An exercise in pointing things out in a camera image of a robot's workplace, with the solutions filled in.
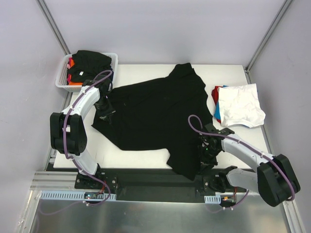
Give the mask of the white plastic laundry basket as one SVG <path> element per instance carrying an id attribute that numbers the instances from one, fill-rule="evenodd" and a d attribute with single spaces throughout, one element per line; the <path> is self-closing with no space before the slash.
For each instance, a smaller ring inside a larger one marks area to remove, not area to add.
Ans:
<path id="1" fill-rule="evenodd" d="M 119 63 L 118 55 L 116 53 L 113 53 L 113 52 L 103 52 L 103 54 L 112 59 L 111 67 L 112 67 L 112 70 L 114 72 L 113 77 L 115 77 L 118 73 L 118 63 Z M 57 71 L 57 75 L 56 75 L 56 79 L 55 79 L 55 85 L 59 88 L 65 89 L 71 93 L 80 92 L 80 89 L 82 87 L 81 84 L 79 84 L 79 85 L 68 85 L 67 84 L 67 78 L 68 78 L 67 64 L 68 64 L 69 59 L 71 57 L 72 57 L 72 54 L 67 54 L 62 59 L 60 65 L 58 67 L 58 71 Z"/>

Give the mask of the white t shirt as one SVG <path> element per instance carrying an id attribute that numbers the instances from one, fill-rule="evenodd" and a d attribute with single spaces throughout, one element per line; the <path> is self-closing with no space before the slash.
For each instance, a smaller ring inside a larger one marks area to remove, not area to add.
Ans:
<path id="1" fill-rule="evenodd" d="M 260 107 L 257 85 L 226 86 L 219 89 L 221 125 L 248 128 L 264 124 L 266 114 Z"/>

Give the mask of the red t shirt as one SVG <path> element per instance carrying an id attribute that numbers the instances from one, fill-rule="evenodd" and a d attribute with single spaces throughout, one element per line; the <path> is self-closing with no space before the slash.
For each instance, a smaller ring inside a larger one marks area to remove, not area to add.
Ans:
<path id="1" fill-rule="evenodd" d="M 212 98 L 213 98 L 213 101 L 214 101 L 214 104 L 215 106 L 217 105 L 218 103 L 218 99 L 219 99 L 219 89 L 222 88 L 222 86 L 215 86 L 214 89 L 212 90 L 211 92 L 211 95 L 212 95 Z"/>

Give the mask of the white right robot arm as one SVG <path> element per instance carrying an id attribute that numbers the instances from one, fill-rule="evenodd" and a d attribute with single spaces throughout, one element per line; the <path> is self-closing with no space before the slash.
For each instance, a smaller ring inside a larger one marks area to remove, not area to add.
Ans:
<path id="1" fill-rule="evenodd" d="M 225 192 L 235 186 L 258 193 L 270 206 L 276 207 L 284 201 L 293 201 L 301 187 L 288 157 L 283 154 L 265 153 L 242 140 L 229 128 L 217 130 L 212 124 L 198 133 L 206 150 L 212 156 L 227 152 L 247 164 L 252 171 L 236 166 L 224 170 L 218 181 Z"/>

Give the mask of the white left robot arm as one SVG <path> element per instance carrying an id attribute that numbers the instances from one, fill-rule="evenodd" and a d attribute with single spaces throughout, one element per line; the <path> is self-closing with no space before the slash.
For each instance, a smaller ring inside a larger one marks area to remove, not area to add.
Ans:
<path id="1" fill-rule="evenodd" d="M 108 94 L 112 88 L 110 78 L 87 80 L 71 105 L 50 116 L 51 147 L 72 160 L 79 172 L 87 175 L 86 183 L 93 189 L 102 185 L 103 177 L 97 173 L 99 165 L 86 149 L 84 119 L 94 107 L 100 120 L 111 122 L 115 109 L 108 99 Z"/>

